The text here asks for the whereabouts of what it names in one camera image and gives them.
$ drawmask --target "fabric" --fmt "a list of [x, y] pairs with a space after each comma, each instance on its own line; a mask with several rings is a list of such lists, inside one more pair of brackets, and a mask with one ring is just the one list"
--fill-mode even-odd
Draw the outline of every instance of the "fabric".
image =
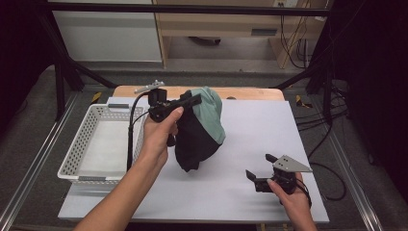
[[209, 88], [188, 90], [180, 98], [201, 94], [201, 104], [186, 109], [177, 121], [175, 154], [180, 167], [188, 172], [214, 155], [225, 140], [220, 117], [222, 102]]

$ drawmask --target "hand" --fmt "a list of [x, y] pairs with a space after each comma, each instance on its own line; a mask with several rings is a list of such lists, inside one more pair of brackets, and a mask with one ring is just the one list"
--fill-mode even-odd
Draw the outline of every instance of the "hand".
[[[303, 182], [302, 175], [299, 172], [296, 173], [296, 178]], [[296, 231], [317, 230], [310, 213], [309, 201], [301, 189], [296, 187], [293, 194], [286, 194], [276, 182], [268, 179], [268, 184], [285, 207]]]
[[183, 111], [183, 107], [173, 110], [161, 123], [153, 121], [150, 116], [147, 118], [143, 129], [143, 147], [137, 162], [147, 161], [145, 164], [151, 164], [159, 169], [163, 167], [168, 157], [166, 145], [168, 135], [177, 134], [176, 121], [181, 117]]

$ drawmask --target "white plastic basket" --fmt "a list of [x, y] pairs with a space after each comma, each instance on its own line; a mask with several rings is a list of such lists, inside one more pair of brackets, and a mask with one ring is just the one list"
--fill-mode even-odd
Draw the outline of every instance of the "white plastic basket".
[[[126, 173], [130, 109], [91, 105], [58, 171], [73, 184], [117, 184]], [[134, 118], [145, 113], [136, 107]], [[133, 162], [140, 153], [145, 115], [134, 126]]]

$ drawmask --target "person's left hand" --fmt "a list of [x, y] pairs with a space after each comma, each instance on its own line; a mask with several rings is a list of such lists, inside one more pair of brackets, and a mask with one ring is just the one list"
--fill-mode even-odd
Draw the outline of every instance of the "person's left hand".
[[143, 146], [137, 162], [145, 161], [145, 164], [162, 168], [167, 161], [167, 138], [171, 134], [175, 136], [178, 132], [176, 121], [183, 114], [183, 107], [175, 109], [161, 123], [157, 123], [147, 117], [144, 122]]

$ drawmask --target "person's right hand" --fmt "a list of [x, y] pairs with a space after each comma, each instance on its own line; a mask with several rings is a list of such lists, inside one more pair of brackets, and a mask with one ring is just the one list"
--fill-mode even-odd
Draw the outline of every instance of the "person's right hand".
[[[299, 172], [296, 173], [296, 178], [303, 182], [302, 175]], [[312, 214], [310, 213], [307, 196], [301, 189], [296, 187], [293, 194], [286, 194], [276, 182], [268, 179], [268, 184], [285, 207], [294, 230], [318, 230], [313, 222]]]

